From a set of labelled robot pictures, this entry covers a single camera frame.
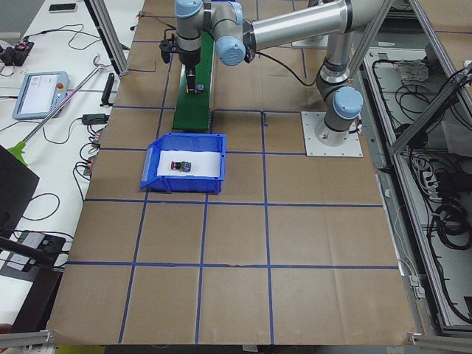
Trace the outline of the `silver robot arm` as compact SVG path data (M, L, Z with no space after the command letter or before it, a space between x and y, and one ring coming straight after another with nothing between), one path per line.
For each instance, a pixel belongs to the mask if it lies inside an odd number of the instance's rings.
M213 36L221 63L250 62L257 50L316 35L345 35L367 24L377 8L367 1L331 1L259 21L243 18L236 1L176 1L176 33L160 44L162 59L177 54L184 65L187 90L196 93L196 66L201 60L201 33Z

